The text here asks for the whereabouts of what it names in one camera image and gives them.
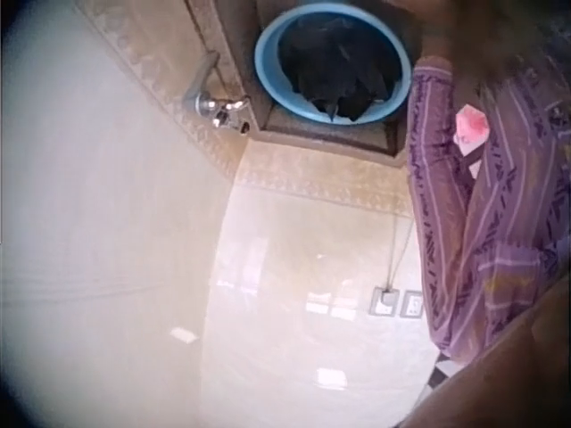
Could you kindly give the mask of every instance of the metal tap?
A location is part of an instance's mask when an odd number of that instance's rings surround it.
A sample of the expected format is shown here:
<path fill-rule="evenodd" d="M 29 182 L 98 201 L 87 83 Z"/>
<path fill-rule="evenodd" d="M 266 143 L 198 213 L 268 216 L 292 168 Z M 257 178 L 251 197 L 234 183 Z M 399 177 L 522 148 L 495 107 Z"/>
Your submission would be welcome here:
<path fill-rule="evenodd" d="M 195 111 L 201 118 L 208 119 L 215 128 L 230 128 L 246 134 L 250 124 L 240 120 L 237 113 L 248 105 L 250 97 L 244 96 L 239 100 L 216 99 L 206 89 L 206 81 L 219 58 L 217 52 L 208 52 L 203 57 L 193 83 L 183 98 L 183 106 L 189 111 Z"/>

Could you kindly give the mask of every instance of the decorative tile border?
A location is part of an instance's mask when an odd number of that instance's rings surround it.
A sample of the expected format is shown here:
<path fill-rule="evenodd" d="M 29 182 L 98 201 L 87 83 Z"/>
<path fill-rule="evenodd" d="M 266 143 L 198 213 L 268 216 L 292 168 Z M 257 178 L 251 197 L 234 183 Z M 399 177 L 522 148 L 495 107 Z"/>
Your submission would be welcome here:
<path fill-rule="evenodd" d="M 251 140 L 236 183 L 412 217 L 405 168 L 327 152 Z"/>

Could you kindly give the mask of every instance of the striped garment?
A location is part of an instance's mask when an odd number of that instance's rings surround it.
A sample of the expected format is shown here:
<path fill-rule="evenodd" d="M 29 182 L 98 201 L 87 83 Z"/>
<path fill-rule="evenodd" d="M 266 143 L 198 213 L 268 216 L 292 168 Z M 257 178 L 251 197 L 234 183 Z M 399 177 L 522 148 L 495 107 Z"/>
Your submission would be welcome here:
<path fill-rule="evenodd" d="M 454 360 L 477 357 L 568 271 L 568 28 L 534 66 L 481 88 L 491 132 L 476 180 L 452 142 L 450 64 L 423 58 L 414 70 L 407 144 L 423 291 L 431 337 Z"/>

